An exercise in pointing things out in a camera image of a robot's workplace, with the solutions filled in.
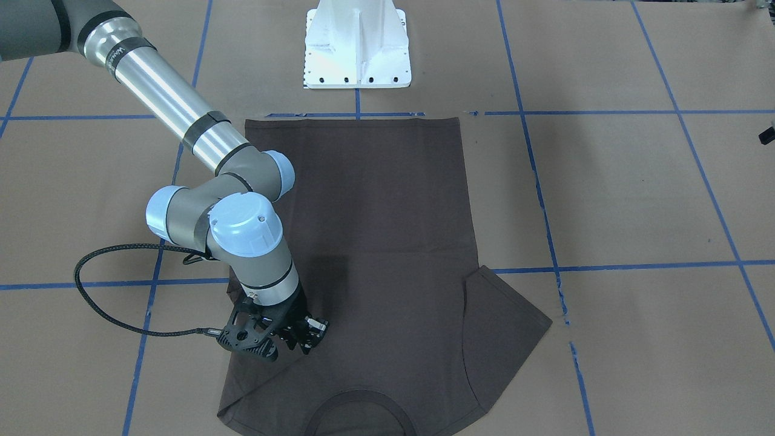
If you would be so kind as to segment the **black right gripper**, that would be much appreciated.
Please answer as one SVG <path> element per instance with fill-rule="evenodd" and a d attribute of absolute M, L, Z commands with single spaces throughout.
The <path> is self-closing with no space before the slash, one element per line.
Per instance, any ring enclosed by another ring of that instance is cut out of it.
<path fill-rule="evenodd" d="M 280 327 L 271 338 L 278 337 L 289 350 L 300 348 L 303 354 L 309 354 L 320 344 L 329 327 L 329 321 L 313 318 L 308 312 L 307 298 L 301 285 L 287 300 L 271 306 L 260 306 L 249 297 L 242 296 L 241 309 L 262 315 L 266 323 L 271 319 L 279 319 Z"/>

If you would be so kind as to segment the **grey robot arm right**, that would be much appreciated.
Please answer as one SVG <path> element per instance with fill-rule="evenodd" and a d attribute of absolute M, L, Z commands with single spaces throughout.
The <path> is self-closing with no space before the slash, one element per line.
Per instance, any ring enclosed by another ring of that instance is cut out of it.
<path fill-rule="evenodd" d="M 157 245 L 108 246 L 85 255 L 74 284 L 87 304 L 120 328 L 153 337 L 202 334 L 227 351 L 277 359 L 274 339 L 308 354 L 326 335 L 327 320 L 310 315 L 305 292 L 274 202 L 294 186 L 294 168 L 277 151 L 259 151 L 227 116 L 215 110 L 144 36 L 139 23 L 113 1 L 3 1 L 2 60 L 77 53 L 102 67 L 143 103 L 213 172 L 195 188 L 169 185 L 148 201 L 145 219 Z M 185 264 L 229 265 L 239 289 L 223 328 L 157 332 L 114 319 L 81 282 L 85 264 L 122 250 L 174 251 Z"/>

